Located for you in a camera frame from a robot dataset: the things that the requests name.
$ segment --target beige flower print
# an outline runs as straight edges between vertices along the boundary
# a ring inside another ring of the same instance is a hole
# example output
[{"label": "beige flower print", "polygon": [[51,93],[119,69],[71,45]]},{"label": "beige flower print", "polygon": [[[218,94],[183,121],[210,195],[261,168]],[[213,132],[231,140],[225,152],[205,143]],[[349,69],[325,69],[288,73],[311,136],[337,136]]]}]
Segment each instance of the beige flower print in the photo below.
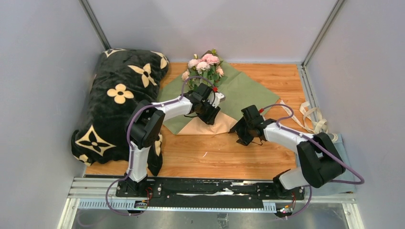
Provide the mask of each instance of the beige flower print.
[{"label": "beige flower print", "polygon": [[115,53],[115,52],[119,52],[119,51],[126,51],[125,49],[108,49],[108,50],[106,50],[105,52],[104,52],[104,54],[107,56],[107,58],[111,55],[111,54],[113,54],[113,53]]},{"label": "beige flower print", "polygon": [[[103,156],[104,152],[109,148],[116,147],[113,144],[110,144],[103,140],[94,130],[93,125],[90,126],[87,133],[81,137],[79,140],[75,141],[75,143],[81,147],[93,150],[94,152]],[[83,161],[87,166],[90,166],[90,163],[87,161],[88,157],[82,154],[77,160]]]},{"label": "beige flower print", "polygon": [[143,68],[139,68],[134,65],[128,65],[132,70],[134,70],[136,73],[142,75],[142,82],[143,86],[146,88],[149,85],[149,82],[151,82],[153,85],[157,86],[155,83],[155,80],[150,76],[151,70],[150,70],[150,63],[145,64]]},{"label": "beige flower print", "polygon": [[159,56],[162,58],[162,59],[160,60],[160,69],[165,68],[165,67],[167,66],[167,64],[169,63],[169,60],[166,58],[166,56],[163,55],[163,54],[160,53],[160,52],[154,52],[154,51],[151,51],[151,52],[153,52],[153,53],[159,55]]},{"label": "beige flower print", "polygon": [[117,84],[114,88],[111,88],[107,91],[107,95],[110,97],[114,97],[114,101],[117,104],[125,103],[125,99],[133,99],[134,94],[130,91],[126,91],[127,87],[122,83]]}]

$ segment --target green leaf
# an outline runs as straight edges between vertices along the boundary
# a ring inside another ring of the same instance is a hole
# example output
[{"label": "green leaf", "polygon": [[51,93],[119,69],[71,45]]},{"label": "green leaf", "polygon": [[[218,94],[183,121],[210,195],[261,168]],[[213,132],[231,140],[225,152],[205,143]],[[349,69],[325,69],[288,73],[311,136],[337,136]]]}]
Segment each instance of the green leaf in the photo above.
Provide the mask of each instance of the green leaf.
[{"label": "green leaf", "polygon": [[219,80],[219,73],[215,73],[215,74],[213,75],[213,79],[214,79],[215,81]]},{"label": "green leaf", "polygon": [[212,75],[212,74],[214,74],[214,72],[215,72],[215,67],[211,67],[211,68],[208,70],[208,75]]},{"label": "green leaf", "polygon": [[217,83],[218,87],[221,86],[221,84],[227,79],[228,77],[226,75],[222,76],[219,79],[219,82]]},{"label": "green leaf", "polygon": [[198,72],[195,69],[189,69],[189,72],[190,72],[190,76],[198,75]]}]

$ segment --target white wall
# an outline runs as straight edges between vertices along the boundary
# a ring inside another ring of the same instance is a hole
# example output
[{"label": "white wall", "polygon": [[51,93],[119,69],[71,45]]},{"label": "white wall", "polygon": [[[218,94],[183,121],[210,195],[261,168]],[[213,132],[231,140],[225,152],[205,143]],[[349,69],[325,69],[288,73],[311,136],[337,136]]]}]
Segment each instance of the white wall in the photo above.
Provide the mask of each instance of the white wall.
[{"label": "white wall", "polygon": [[367,229],[405,223],[405,1],[348,0],[309,65],[322,113],[343,134]]},{"label": "white wall", "polygon": [[90,0],[114,48],[187,61],[217,48],[231,62],[300,62],[336,0]]},{"label": "white wall", "polygon": [[0,9],[0,228],[54,229],[84,169],[70,135],[103,49],[77,0]]}]

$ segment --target pink flower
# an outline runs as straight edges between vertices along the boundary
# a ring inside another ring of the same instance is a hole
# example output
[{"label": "pink flower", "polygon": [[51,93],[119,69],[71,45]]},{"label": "pink flower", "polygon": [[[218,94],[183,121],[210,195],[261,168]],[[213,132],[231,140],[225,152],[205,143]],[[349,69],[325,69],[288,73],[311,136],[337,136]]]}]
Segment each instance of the pink flower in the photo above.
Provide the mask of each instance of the pink flower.
[{"label": "pink flower", "polygon": [[189,70],[187,69],[187,71],[183,72],[183,74],[181,75],[181,79],[182,79],[183,81],[185,81],[185,80],[187,80],[187,79],[189,78],[189,76],[190,76],[190,72],[189,72]]},{"label": "pink flower", "polygon": [[197,66],[199,62],[201,62],[200,59],[192,59],[189,61],[188,67],[193,68],[194,66]]},{"label": "pink flower", "polygon": [[212,56],[214,56],[214,55],[212,55],[212,54],[210,54],[210,53],[207,53],[206,55],[204,55],[204,56],[201,58],[201,60],[202,60],[202,61],[206,61],[209,57],[212,57]]},{"label": "pink flower", "polygon": [[219,58],[217,56],[214,56],[214,55],[209,54],[209,53],[204,55],[201,60],[207,62],[210,65],[214,65],[214,64],[220,62]]},{"label": "pink flower", "polygon": [[199,74],[201,74],[203,71],[210,69],[210,65],[207,62],[199,62],[197,67],[196,67],[197,71]]},{"label": "pink flower", "polygon": [[219,73],[219,76],[220,76],[220,77],[222,77],[222,76],[224,75],[224,70],[223,70],[220,66],[218,66],[218,68],[216,69],[215,72],[216,72],[216,73]]}]

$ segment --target aluminum frame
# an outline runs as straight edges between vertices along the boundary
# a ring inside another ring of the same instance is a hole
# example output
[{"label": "aluminum frame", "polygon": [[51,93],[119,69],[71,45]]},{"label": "aluminum frame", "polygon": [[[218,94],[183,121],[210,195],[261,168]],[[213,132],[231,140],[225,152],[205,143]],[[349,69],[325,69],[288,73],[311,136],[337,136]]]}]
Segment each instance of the aluminum frame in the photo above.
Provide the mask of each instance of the aluminum frame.
[{"label": "aluminum frame", "polygon": [[[91,24],[93,25],[101,43],[103,44],[104,48],[110,49],[111,46],[95,16],[93,13],[91,6],[87,0],[79,0],[81,3],[86,15],[88,16]],[[317,48],[319,47],[320,43],[322,42],[323,38],[325,37],[326,33],[328,32],[333,20],[339,13],[340,9],[344,5],[346,0],[337,0],[333,9],[331,10],[328,18],[326,19],[322,29],[320,30],[318,36],[316,37],[314,43],[312,44],[311,48],[309,49],[308,54],[306,55],[305,59],[301,63],[297,64],[297,69],[301,78],[301,83],[303,85],[304,93],[306,99],[310,102],[312,107],[317,107],[318,102],[316,100],[316,95],[313,90],[313,86],[310,80],[310,76],[307,71],[307,65],[311,61],[314,53],[316,52]],[[67,229],[71,228],[75,219],[75,215],[80,203],[81,198],[94,198],[94,199],[104,199],[105,193],[107,191],[107,187],[116,179],[113,178],[80,178],[76,177],[73,180],[72,187],[69,191],[65,207],[63,213],[61,215],[58,228],[60,229]],[[270,180],[258,180],[254,181],[255,183],[259,182],[272,182]],[[117,185],[114,185],[110,192],[109,196],[113,199],[134,199],[134,200],[145,200],[146,198],[118,198],[115,197]],[[307,200],[299,200],[298,203],[306,203]],[[265,200],[265,203],[285,203],[290,202],[290,200]],[[332,196],[326,197],[313,197],[311,203],[340,203],[345,211],[346,220],[348,223],[349,228],[351,229],[363,229],[364,226],[362,224],[362,219],[360,217],[355,195],[354,194],[337,194]]]}]

